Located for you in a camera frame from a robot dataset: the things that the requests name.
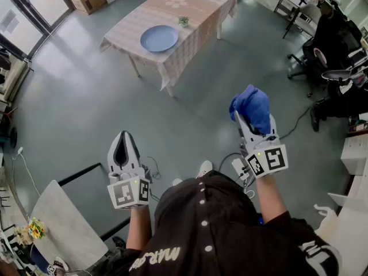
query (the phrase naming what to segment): small potted plant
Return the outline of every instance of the small potted plant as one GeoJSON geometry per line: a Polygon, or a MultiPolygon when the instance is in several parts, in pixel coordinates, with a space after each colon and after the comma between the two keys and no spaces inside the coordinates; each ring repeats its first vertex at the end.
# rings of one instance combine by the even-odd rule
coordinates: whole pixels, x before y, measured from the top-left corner
{"type": "Polygon", "coordinates": [[[179,25],[186,28],[189,25],[189,17],[179,16],[179,25]]]}

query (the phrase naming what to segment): gray floor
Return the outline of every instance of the gray floor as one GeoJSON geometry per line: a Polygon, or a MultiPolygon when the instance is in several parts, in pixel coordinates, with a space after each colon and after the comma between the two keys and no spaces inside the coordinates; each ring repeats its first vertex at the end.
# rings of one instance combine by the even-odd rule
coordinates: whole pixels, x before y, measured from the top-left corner
{"type": "MultiPolygon", "coordinates": [[[[175,178],[194,177],[201,163],[215,166],[239,143],[228,114],[233,96],[248,84],[270,99],[280,135],[313,102],[302,79],[287,79],[286,55],[300,52],[305,40],[296,30],[285,40],[286,21],[252,0],[241,0],[235,19],[227,18],[223,39],[209,39],[178,84],[176,98],[159,91],[159,75],[138,65],[138,79],[125,55],[108,49],[100,53],[103,35],[144,0],[119,0],[86,16],[75,11],[38,51],[22,85],[14,114],[18,147],[40,191],[91,164],[102,162],[121,130],[133,134],[141,161],[162,178],[154,181],[156,196],[175,178]]],[[[340,161],[346,120],[329,119],[314,133],[309,116],[285,139],[290,168],[276,175],[291,214],[317,227],[322,219],[313,204],[336,206],[327,192],[342,193],[348,180],[340,161]]],[[[5,162],[9,167],[9,147],[5,162]]],[[[37,200],[22,160],[14,162],[18,196],[30,213],[37,200]]],[[[231,160],[223,173],[235,177],[231,160]]],[[[114,210],[107,192],[108,178],[100,168],[64,187],[86,220],[102,234],[128,215],[114,210]]],[[[258,207],[257,196],[253,199],[258,207]]],[[[153,214],[156,202],[150,205],[153,214]]]]}

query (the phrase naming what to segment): table leg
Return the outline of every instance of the table leg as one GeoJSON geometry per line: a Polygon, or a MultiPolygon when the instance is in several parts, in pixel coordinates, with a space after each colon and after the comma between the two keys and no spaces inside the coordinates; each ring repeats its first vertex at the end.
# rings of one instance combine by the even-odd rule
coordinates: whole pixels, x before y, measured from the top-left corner
{"type": "Polygon", "coordinates": [[[173,87],[172,87],[172,86],[167,85],[167,86],[166,86],[166,89],[167,89],[168,94],[169,94],[171,97],[174,97],[173,87]]]}
{"type": "Polygon", "coordinates": [[[275,7],[274,12],[276,12],[278,10],[278,8],[279,8],[279,6],[280,6],[281,3],[282,3],[282,0],[279,0],[278,3],[277,3],[277,5],[276,5],[276,7],[275,7]]]}
{"type": "Polygon", "coordinates": [[[131,60],[131,63],[132,63],[132,66],[133,66],[134,70],[136,71],[137,76],[140,77],[140,74],[138,72],[138,69],[137,69],[136,63],[134,62],[133,57],[131,57],[131,55],[128,55],[128,56],[129,56],[129,59],[131,60]]]}
{"type": "Polygon", "coordinates": [[[222,24],[220,24],[220,25],[217,27],[217,38],[218,38],[218,39],[221,39],[221,27],[222,27],[222,24]]]}

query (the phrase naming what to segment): table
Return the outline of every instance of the table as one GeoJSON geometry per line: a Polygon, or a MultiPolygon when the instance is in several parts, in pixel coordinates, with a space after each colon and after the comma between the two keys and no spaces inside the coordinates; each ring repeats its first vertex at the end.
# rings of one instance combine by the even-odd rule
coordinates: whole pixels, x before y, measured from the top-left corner
{"type": "Polygon", "coordinates": [[[85,270],[108,251],[55,180],[51,181],[34,206],[31,218],[34,217],[48,228],[44,238],[34,241],[48,263],[53,263],[59,256],[71,270],[85,270]]]}
{"type": "MultiPolygon", "coordinates": [[[[275,7],[275,9],[274,9],[274,12],[276,12],[279,8],[281,8],[281,6],[282,6],[282,1],[283,1],[283,0],[279,0],[279,1],[278,1],[277,5],[276,5],[276,7],[275,7]]],[[[301,6],[302,4],[305,4],[302,0],[288,0],[288,1],[289,1],[289,2],[291,2],[292,4],[294,4],[296,8],[298,8],[298,7],[299,7],[299,6],[301,6]]],[[[283,8],[282,8],[282,10],[283,10],[284,12],[286,12],[286,13],[287,13],[287,10],[285,11],[285,9],[286,9],[286,7],[283,7],[283,8]]]]}
{"type": "Polygon", "coordinates": [[[212,33],[221,38],[221,24],[236,10],[236,0],[148,0],[124,17],[102,40],[100,50],[112,46],[126,53],[139,75],[137,62],[151,66],[162,77],[161,90],[166,87],[174,96],[172,87],[185,66],[212,33]],[[182,28],[178,17],[189,17],[189,26],[182,28]],[[178,42],[164,52],[152,53],[140,45],[140,37],[155,25],[169,25],[178,31],[178,42]]]}

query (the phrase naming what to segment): yellow flowers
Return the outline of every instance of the yellow flowers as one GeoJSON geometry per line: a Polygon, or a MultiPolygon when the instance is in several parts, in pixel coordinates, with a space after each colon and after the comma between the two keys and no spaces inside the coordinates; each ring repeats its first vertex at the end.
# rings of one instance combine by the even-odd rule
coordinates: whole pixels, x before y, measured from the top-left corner
{"type": "Polygon", "coordinates": [[[36,218],[33,218],[33,220],[29,223],[28,228],[29,234],[35,239],[41,239],[43,236],[45,236],[45,225],[36,218]]]}

